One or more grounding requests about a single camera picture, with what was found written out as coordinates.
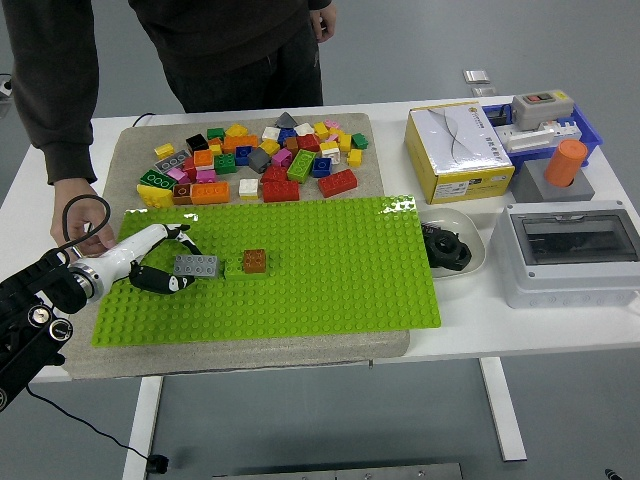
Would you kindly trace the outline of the person's right hand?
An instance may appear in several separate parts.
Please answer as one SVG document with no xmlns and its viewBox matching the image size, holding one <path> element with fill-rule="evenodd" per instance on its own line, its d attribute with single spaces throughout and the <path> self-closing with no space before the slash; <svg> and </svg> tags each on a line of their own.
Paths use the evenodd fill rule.
<svg viewBox="0 0 640 480">
<path fill-rule="evenodd" d="M 76 201 L 68 210 L 66 220 L 63 211 L 67 204 L 81 195 L 95 195 L 96 192 L 84 178 L 71 178 L 56 181 L 54 184 L 54 208 L 51 224 L 51 236 L 58 246 L 67 243 L 63 226 L 67 227 L 68 238 L 75 240 L 85 234 L 85 226 L 97 227 L 105 218 L 105 209 L 101 202 L 92 198 Z M 106 224 L 102 230 L 77 245 L 84 256 L 101 255 L 116 245 L 113 230 Z"/>
</svg>

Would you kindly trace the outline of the person's left hand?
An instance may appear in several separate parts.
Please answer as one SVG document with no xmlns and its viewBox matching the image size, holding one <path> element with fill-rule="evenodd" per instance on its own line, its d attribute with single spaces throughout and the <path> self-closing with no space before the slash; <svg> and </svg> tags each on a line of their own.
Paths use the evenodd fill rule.
<svg viewBox="0 0 640 480">
<path fill-rule="evenodd" d="M 318 43 L 324 43 L 335 35 L 337 7 L 330 3 L 324 8 L 310 11 L 311 25 Z"/>
</svg>

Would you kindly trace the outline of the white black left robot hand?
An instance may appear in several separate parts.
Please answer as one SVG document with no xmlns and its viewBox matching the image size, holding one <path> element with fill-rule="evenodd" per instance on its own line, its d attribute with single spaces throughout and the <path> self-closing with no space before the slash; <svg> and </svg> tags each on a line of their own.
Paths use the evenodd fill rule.
<svg viewBox="0 0 640 480">
<path fill-rule="evenodd" d="M 153 224 L 128 237 L 98 257 L 83 257 L 70 271 L 83 284 L 88 302 L 104 297 L 116 281 L 128 277 L 137 288 L 161 294 L 173 294 L 194 282 L 192 275 L 176 276 L 152 267 L 143 267 L 144 256 L 165 239 L 177 240 L 194 255 L 201 251 L 185 233 L 184 224 Z"/>
</svg>

